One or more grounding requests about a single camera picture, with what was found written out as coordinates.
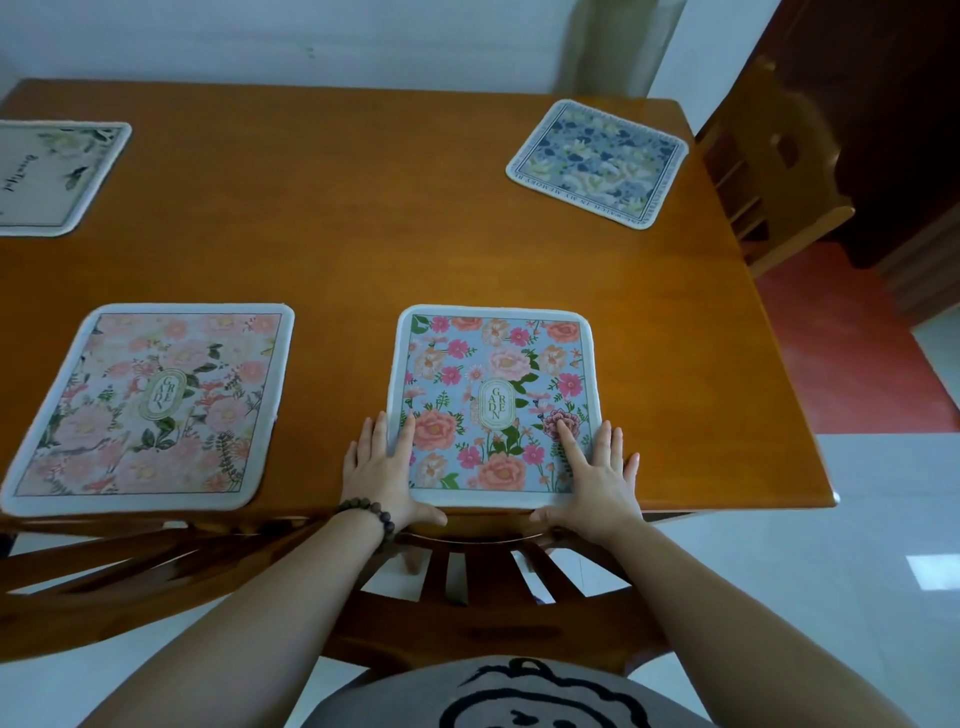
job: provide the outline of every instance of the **finger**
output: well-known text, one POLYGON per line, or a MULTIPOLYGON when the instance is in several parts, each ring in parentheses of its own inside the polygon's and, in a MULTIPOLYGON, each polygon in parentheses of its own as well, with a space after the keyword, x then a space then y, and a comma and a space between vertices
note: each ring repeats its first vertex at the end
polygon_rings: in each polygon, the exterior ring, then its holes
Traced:
POLYGON ((410 463, 410 453, 414 451, 414 433, 417 431, 417 418, 409 415, 400 428, 400 434, 396 438, 396 447, 394 448, 394 457, 404 463, 410 463))
POLYGON ((414 511, 412 523, 433 523, 434 525, 446 525, 446 513, 440 508, 436 508, 426 503, 418 503, 414 511))
POLYGON ((370 460, 370 440, 373 435, 373 422, 368 417, 363 421, 360 430, 360 442, 357 443, 357 465, 363 465, 370 460))
POLYGON ((530 514, 530 520, 546 525, 564 525, 564 511, 555 505, 544 505, 530 514))
POLYGON ((356 442, 350 443, 350 447, 347 448, 347 454, 344 455, 344 480, 347 479, 347 476, 350 475, 357 467, 357 444, 356 442))
POLYGON ((370 447, 371 457, 386 457, 387 455, 387 413, 380 412, 376 416, 376 425, 373 426, 373 439, 370 447))
POLYGON ((560 435, 560 444, 564 446, 566 461, 570 464, 570 467, 573 468, 573 471, 576 473, 583 468, 589 467, 589 463, 586 457, 584 457, 584 452, 577 445, 577 441, 573 438, 573 433, 570 432, 563 420, 557 422, 557 434, 560 435))
POLYGON ((617 475, 623 474, 623 430, 619 427, 613 431, 610 445, 610 467, 617 475))
POLYGON ((636 472, 640 469, 640 453, 635 452, 630 456, 627 467, 623 469, 623 480, 631 488, 636 486, 636 472))
POLYGON ((610 465, 610 420, 604 420, 597 432, 596 442, 593 443, 593 467, 602 468, 610 465))

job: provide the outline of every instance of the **white tile floor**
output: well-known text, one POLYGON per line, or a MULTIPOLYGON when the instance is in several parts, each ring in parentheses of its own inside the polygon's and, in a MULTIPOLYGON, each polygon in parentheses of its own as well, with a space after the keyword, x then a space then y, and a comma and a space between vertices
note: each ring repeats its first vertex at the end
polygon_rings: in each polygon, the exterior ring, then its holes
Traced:
MULTIPOLYGON (((917 337, 960 397, 960 312, 917 337)), ((836 508, 714 513, 661 528, 873 682, 922 728, 952 728, 960 724, 960 590, 925 591, 907 557, 960 554, 960 434, 831 435, 820 444, 842 499, 836 508)), ((16 548, 33 546, 22 541, 16 548)), ((554 559, 587 594, 622 585, 570 551, 558 550, 554 559)), ((548 600, 539 580, 527 578, 548 600)), ((366 588, 414 599, 421 580, 394 560, 366 588)), ((0 665, 0 725, 77 725, 211 606, 82 649, 0 665)), ((322 658, 287 725, 299 726, 360 671, 322 658)), ((704 715, 675 657, 632 677, 704 715)))

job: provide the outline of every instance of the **right hand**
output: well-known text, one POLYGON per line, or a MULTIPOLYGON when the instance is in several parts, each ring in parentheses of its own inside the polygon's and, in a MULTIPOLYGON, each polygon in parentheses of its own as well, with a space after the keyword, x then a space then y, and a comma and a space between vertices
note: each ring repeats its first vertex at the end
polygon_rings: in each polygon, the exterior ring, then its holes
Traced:
POLYGON ((573 468, 573 499, 566 506, 538 508, 530 514, 530 520, 561 525, 609 548, 622 528, 643 519, 634 496, 640 455, 635 452, 624 467, 623 430, 618 427, 611 432, 610 422, 605 421, 593 444, 590 465, 563 422, 557 423, 557 430, 573 468))

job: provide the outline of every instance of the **hand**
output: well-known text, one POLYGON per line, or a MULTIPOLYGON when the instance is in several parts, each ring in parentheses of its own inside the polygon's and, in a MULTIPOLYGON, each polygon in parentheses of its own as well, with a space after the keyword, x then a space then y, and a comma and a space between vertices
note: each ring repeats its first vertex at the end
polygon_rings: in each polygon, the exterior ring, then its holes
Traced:
POLYGON ((573 499, 564 507, 538 508, 530 514, 530 520, 564 526, 607 548, 623 527, 643 518, 634 496, 640 455, 631 455, 624 468, 623 430, 618 427, 611 433, 610 422, 604 422, 593 445, 590 465, 563 421, 557 423, 557 430, 573 468, 573 499))
POLYGON ((344 456, 344 492, 347 498, 365 497, 390 513, 396 531, 411 523, 446 525, 446 514, 439 508, 418 503, 410 497, 410 454, 414 446, 417 418, 408 417, 396 440, 393 457, 387 457, 387 415, 376 416, 376 425, 368 417, 360 430, 360 441, 350 443, 344 456))

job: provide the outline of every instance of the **blue and white placemat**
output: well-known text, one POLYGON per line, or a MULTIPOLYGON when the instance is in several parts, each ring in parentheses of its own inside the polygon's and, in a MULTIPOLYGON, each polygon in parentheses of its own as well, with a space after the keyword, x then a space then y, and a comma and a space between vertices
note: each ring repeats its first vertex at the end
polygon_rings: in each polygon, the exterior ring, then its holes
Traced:
POLYGON ((130 134, 123 122, 0 121, 0 235, 76 228, 130 134))
POLYGON ((687 151, 672 134, 564 99, 507 165, 507 176, 645 230, 657 219, 687 151))

